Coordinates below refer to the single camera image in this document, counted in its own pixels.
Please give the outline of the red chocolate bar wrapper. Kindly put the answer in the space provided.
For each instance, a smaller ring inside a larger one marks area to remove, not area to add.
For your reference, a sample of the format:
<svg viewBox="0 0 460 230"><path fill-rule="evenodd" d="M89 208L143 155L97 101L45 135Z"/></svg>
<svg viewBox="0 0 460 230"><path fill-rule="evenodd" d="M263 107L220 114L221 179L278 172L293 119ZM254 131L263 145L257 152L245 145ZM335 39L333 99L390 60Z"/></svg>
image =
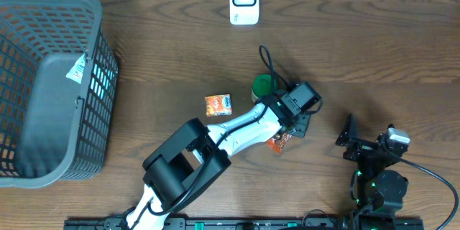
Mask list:
<svg viewBox="0 0 460 230"><path fill-rule="evenodd" d="M287 144L292 136L290 134L276 134L273 138L266 142L266 145L276 154L282 152L283 147Z"/></svg>

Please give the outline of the green lid jar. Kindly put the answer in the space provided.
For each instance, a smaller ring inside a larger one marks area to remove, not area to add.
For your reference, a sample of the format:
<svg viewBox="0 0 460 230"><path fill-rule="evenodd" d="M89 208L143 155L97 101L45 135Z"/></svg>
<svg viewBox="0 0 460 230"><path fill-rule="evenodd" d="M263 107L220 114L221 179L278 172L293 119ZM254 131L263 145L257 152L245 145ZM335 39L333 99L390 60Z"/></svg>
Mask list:
<svg viewBox="0 0 460 230"><path fill-rule="evenodd" d="M258 75L252 84L251 98L255 103L259 98L269 95L278 89L278 84L275 79L272 79L270 74Z"/></svg>

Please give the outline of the orange tissue packet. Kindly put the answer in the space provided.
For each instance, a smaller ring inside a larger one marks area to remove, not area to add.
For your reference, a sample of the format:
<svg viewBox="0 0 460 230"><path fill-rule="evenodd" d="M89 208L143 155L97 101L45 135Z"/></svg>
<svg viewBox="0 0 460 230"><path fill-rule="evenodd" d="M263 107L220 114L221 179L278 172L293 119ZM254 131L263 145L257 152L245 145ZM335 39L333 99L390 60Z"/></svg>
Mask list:
<svg viewBox="0 0 460 230"><path fill-rule="evenodd" d="M206 116L223 116L232 114L231 97L229 94L205 97Z"/></svg>

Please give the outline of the teal snack packet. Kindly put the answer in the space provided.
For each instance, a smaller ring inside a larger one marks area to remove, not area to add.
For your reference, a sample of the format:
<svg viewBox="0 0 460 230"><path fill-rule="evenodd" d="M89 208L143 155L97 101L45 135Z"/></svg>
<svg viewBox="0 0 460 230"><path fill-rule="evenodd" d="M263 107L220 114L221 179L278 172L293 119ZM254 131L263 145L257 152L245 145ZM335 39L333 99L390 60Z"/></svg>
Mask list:
<svg viewBox="0 0 460 230"><path fill-rule="evenodd" d="M73 67L69 70L66 74L66 78L81 84L83 80L83 73L86 66L86 58L85 55L81 55L76 62L74 63Z"/></svg>

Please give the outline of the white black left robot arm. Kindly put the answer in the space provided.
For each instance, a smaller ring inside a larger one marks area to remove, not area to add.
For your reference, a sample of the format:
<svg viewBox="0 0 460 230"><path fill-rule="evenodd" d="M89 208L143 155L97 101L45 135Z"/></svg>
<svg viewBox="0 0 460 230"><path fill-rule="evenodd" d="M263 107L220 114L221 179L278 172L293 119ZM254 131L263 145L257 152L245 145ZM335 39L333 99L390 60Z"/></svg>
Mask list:
<svg viewBox="0 0 460 230"><path fill-rule="evenodd" d="M162 229L166 218L200 196L237 153L278 134L304 137L312 106L320 103L310 90L277 91L230 121L208 126L187 121L143 162L144 192L124 215L123 229Z"/></svg>

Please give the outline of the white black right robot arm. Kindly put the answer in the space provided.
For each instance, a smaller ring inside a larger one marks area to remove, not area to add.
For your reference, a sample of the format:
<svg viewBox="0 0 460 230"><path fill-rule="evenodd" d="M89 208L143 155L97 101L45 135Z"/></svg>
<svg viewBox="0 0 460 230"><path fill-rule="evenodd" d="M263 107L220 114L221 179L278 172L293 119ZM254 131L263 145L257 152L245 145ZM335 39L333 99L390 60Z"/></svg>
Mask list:
<svg viewBox="0 0 460 230"><path fill-rule="evenodd" d="M340 217L340 229L396 228L395 214L403 207L408 179L388 167L398 162L409 144L408 134L392 124L373 142L362 139L354 116L348 116L336 145L346 148L345 160L357 164L350 183L356 209Z"/></svg>

